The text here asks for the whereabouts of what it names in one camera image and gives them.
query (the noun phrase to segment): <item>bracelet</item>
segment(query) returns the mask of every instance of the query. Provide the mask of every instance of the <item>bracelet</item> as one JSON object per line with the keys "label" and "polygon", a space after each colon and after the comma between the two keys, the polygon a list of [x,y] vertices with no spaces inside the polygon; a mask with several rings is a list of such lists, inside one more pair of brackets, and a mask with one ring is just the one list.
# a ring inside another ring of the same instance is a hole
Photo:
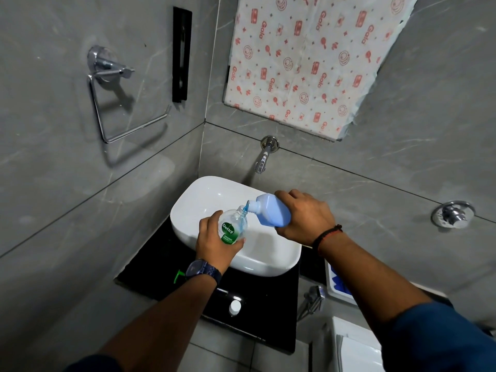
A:
{"label": "bracelet", "polygon": [[343,232],[342,230],[343,226],[342,225],[335,225],[333,228],[324,231],[320,234],[318,238],[315,239],[315,241],[312,243],[312,249],[317,252],[319,249],[320,243],[322,243],[322,240],[324,240],[327,236],[333,234],[334,232]]}

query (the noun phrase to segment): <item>green label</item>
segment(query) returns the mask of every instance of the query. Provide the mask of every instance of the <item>green label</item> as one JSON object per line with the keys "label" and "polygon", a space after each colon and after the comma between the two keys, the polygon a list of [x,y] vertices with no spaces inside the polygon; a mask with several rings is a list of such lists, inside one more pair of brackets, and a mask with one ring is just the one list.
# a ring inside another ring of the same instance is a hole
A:
{"label": "green label", "polygon": [[222,232],[224,233],[221,237],[221,240],[226,244],[233,244],[238,238],[238,233],[234,229],[231,223],[223,223],[222,224]]}

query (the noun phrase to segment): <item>watch face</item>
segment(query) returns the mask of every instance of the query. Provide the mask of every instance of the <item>watch face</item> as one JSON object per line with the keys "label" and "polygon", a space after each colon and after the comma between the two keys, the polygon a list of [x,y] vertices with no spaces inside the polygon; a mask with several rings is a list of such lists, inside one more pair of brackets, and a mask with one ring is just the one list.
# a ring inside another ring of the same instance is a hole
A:
{"label": "watch face", "polygon": [[190,264],[189,268],[186,270],[186,276],[187,277],[193,277],[193,276],[197,275],[200,272],[200,270],[203,269],[205,264],[206,264],[206,261],[203,261],[203,260],[193,261]]}

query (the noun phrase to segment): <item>sleeve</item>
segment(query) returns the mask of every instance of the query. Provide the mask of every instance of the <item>sleeve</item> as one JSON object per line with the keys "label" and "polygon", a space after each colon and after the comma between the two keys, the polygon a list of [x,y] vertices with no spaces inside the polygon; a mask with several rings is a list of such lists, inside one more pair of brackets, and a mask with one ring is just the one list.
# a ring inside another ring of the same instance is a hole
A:
{"label": "sleeve", "polygon": [[496,370],[496,342],[444,304],[410,308],[383,335],[386,371]]}
{"label": "sleeve", "polygon": [[117,360],[107,355],[90,355],[71,364],[64,372],[123,372]]}

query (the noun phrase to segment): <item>sink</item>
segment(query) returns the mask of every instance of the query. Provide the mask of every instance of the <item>sink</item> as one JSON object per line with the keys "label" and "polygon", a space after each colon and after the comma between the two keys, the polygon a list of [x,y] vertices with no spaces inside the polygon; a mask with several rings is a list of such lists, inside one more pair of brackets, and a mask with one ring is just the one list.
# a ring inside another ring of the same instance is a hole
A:
{"label": "sink", "polygon": [[[216,176],[195,180],[170,211],[174,233],[184,244],[195,249],[200,219],[217,210],[237,209],[264,192]],[[272,227],[262,226],[255,214],[246,215],[245,246],[234,257],[231,267],[262,277],[284,274],[298,263],[301,244],[289,241]]]}

